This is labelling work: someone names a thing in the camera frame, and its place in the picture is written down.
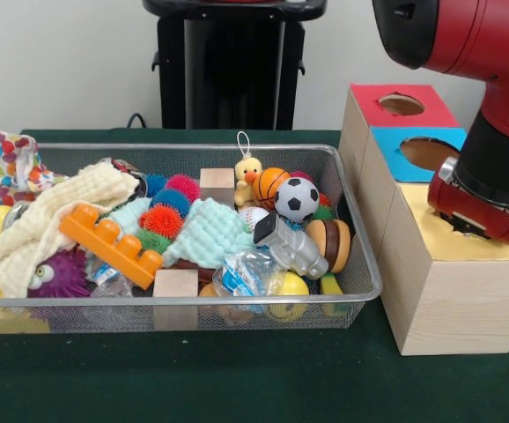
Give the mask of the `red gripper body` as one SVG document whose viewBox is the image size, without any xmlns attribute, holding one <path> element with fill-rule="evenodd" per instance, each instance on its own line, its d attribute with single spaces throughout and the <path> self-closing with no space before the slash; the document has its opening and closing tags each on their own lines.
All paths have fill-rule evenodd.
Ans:
<svg viewBox="0 0 509 423">
<path fill-rule="evenodd" d="M 458 232 L 509 244 L 509 206 L 494 205 L 468 193 L 454 175 L 457 163 L 456 158 L 447 158 L 432 177 L 428 204 Z"/>
</svg>

